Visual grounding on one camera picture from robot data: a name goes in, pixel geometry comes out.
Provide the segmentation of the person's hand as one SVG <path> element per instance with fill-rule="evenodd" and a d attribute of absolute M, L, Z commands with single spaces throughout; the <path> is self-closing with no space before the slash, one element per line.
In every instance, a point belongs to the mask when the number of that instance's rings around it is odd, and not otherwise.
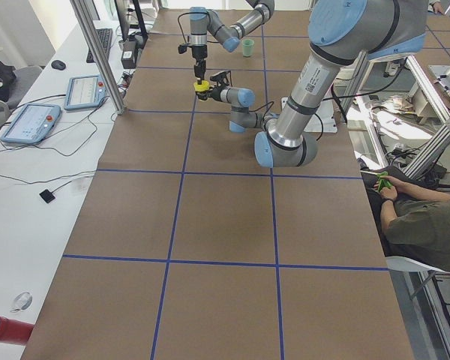
<path fill-rule="evenodd" d="M 383 188 L 379 193 L 384 200 L 394 202 L 398 198 L 398 193 L 404 192 L 409 184 L 390 175 L 386 176 L 386 178 L 392 183 L 392 187 L 390 189 Z"/>

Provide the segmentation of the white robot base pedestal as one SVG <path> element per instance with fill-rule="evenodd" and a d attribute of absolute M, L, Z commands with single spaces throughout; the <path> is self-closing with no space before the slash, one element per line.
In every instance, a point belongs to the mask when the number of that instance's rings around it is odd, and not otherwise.
<path fill-rule="evenodd" d="M 338 131 L 334 118 L 334 109 L 330 100 L 325 101 L 310 118 L 306 128 L 308 133 L 330 133 L 334 134 Z"/>

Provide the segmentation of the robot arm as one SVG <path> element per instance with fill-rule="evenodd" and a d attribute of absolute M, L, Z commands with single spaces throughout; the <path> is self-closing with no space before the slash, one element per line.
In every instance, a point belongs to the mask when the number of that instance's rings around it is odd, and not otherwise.
<path fill-rule="evenodd" d="M 393 60 L 417 53 L 425 42 L 427 1 L 319 1 L 310 15 L 310 56 L 280 115 L 250 112 L 254 93 L 205 80 L 207 37 L 211 35 L 228 52 L 240 40 L 271 19 L 273 1 L 251 1 L 253 8 L 232 25 L 225 25 L 214 10 L 190 9 L 190 43 L 196 60 L 194 84 L 201 100 L 214 98 L 231 106 L 229 129 L 242 133 L 257 128 L 254 154 L 262 167 L 300 167 L 317 154 L 317 142 L 305 128 L 337 77 L 361 51 L 370 60 Z"/>
<path fill-rule="evenodd" d="M 190 8 L 190 37 L 184 46 L 191 48 L 196 62 L 194 73 L 200 86 L 206 74 L 208 35 L 211 35 L 227 52 L 232 53 L 240 45 L 242 38 L 268 22 L 275 12 L 275 2 L 272 0 L 247 1 L 247 3 L 253 10 L 231 25 L 226 25 L 215 10 L 205 7 Z"/>

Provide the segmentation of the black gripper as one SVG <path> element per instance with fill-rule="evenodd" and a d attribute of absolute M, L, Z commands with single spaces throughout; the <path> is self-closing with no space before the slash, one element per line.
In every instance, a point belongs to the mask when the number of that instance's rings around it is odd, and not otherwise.
<path fill-rule="evenodd" d="M 196 82 L 201 84 L 201 79 L 205 79 L 206 77 L 206 58 L 195 58 L 194 60 L 194 76 L 196 77 Z"/>
<path fill-rule="evenodd" d="M 196 93 L 199 101 L 207 101 L 213 99 L 215 101 L 227 101 L 227 87 L 226 86 L 211 86 L 205 93 Z"/>

